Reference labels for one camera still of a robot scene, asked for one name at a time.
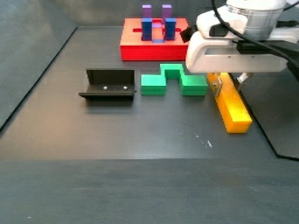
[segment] blue block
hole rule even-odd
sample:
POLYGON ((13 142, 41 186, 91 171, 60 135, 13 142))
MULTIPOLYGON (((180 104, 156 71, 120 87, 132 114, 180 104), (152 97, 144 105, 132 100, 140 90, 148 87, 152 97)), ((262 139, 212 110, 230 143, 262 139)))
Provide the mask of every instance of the blue block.
POLYGON ((176 19, 174 17, 168 17, 164 20, 164 40, 175 40, 175 26, 176 26, 176 19))
POLYGON ((152 22, 151 18, 141 19, 141 26, 143 26, 143 37, 141 40, 152 40, 152 22))
POLYGON ((164 42, 164 40, 163 40, 163 39, 153 39, 152 42, 153 42, 155 44, 162 44, 162 43, 164 42))

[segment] black cable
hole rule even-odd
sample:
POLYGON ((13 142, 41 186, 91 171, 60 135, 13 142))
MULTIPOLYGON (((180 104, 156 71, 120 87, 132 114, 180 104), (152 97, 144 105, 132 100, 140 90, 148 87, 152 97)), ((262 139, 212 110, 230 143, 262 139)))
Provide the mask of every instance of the black cable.
POLYGON ((294 8, 298 4, 299 4, 299 1, 296 1, 295 3, 292 3, 291 5, 284 7, 284 11, 290 10, 291 8, 294 8))
POLYGON ((283 53, 282 51, 279 51, 278 49, 275 49, 272 46, 263 44, 262 42, 255 41, 251 37, 248 37, 244 34, 240 34, 236 30, 234 30, 230 25, 227 25, 227 23, 224 22, 224 20, 220 17, 218 8, 216 8, 216 3, 215 0, 211 0, 211 6, 212 6, 212 10, 215 12, 215 16, 220 22, 220 24, 242 39, 244 39, 246 41, 251 42, 252 44, 255 44, 256 46, 262 46, 263 48, 268 49, 271 51, 271 53, 279 57, 282 57, 283 59, 286 59, 295 67, 296 67, 296 61, 294 59, 291 59, 288 57, 288 55, 286 53, 283 53))

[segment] dark gray tabletop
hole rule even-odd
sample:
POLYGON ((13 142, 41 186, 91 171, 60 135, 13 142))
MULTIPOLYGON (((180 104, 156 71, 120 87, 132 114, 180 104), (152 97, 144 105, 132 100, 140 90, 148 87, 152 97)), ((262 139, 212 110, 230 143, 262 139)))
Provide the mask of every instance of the dark gray tabletop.
POLYGON ((296 223, 298 163, 276 158, 256 122, 227 134, 211 91, 182 97, 170 80, 166 96, 141 96, 160 62, 123 62, 120 34, 76 30, 1 132, 1 221, 296 223), (131 106, 87 104, 87 68, 135 69, 131 106))

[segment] purple block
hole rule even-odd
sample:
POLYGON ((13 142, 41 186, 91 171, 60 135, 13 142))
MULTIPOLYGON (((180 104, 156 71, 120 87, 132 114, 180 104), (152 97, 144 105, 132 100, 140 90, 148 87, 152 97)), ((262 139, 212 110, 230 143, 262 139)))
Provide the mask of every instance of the purple block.
POLYGON ((160 28, 163 27, 160 24, 153 24, 153 28, 160 28))
POLYGON ((167 18, 171 18, 174 14, 174 7, 170 4, 163 5, 163 24, 167 18))
POLYGON ((152 17, 152 5, 143 4, 143 18, 151 18, 151 17, 152 17))

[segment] stacked blocks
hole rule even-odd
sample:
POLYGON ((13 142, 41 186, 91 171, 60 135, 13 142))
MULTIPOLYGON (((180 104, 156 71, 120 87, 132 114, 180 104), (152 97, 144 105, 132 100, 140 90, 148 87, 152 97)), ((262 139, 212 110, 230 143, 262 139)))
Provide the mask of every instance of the stacked blocks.
POLYGON ((143 18, 151 18, 152 17, 152 5, 144 4, 143 5, 143 18))
POLYGON ((141 40, 152 40, 152 19, 149 17, 144 17, 141 20, 143 25, 143 37, 141 40))
POLYGON ((212 82, 218 78, 222 80, 222 89, 219 96, 216 96, 215 99, 227 132, 247 133, 252 123, 247 107, 242 101, 239 92, 235 89, 234 83, 227 73, 222 73, 220 75, 216 75, 215 73, 208 74, 208 82, 211 87, 212 82))
POLYGON ((120 39, 121 60, 186 60, 188 43, 180 31, 186 18, 172 17, 172 6, 163 5, 163 17, 153 18, 152 5, 143 5, 143 18, 125 18, 120 39))
POLYGON ((208 84, 203 75, 186 75, 182 64, 162 64, 160 74, 141 75, 141 95, 166 95, 166 80, 180 82, 182 95, 206 95, 208 84))
POLYGON ((170 4, 163 5, 163 24, 167 18, 171 18, 174 14, 174 8, 170 4))
POLYGON ((176 25, 176 19, 174 17, 168 17, 164 20, 164 40, 175 40, 175 25, 176 25))
POLYGON ((166 78, 160 74, 143 74, 141 95, 164 95, 166 78))

